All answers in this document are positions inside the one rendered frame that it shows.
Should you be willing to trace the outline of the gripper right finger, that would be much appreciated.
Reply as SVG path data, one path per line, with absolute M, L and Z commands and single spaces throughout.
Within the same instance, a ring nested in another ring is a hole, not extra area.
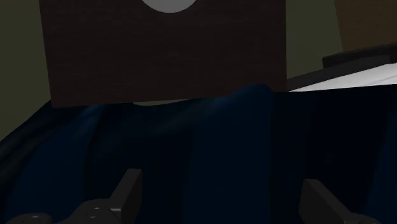
M 381 224 L 375 218 L 352 213 L 317 179 L 305 179 L 299 214 L 304 224 Z

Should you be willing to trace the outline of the dark brown robot stand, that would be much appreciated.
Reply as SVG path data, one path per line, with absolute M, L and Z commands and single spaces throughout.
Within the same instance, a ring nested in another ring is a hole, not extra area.
M 55 107 L 286 89 L 286 0 L 39 0 Z

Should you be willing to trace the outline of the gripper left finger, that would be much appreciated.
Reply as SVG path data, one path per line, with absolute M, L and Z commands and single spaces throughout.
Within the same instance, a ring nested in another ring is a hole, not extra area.
M 6 224 L 135 224 L 142 201 L 140 169 L 128 169 L 108 199 L 88 200 L 71 215 L 54 222 L 49 214 L 25 213 Z

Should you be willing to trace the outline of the dark blue sofa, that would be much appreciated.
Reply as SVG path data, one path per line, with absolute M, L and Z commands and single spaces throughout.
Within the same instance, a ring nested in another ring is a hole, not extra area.
M 53 108 L 0 141 L 0 224 L 62 221 L 143 175 L 136 224 L 303 224 L 317 179 L 355 213 L 397 224 L 397 85 L 273 92 L 159 106 Z

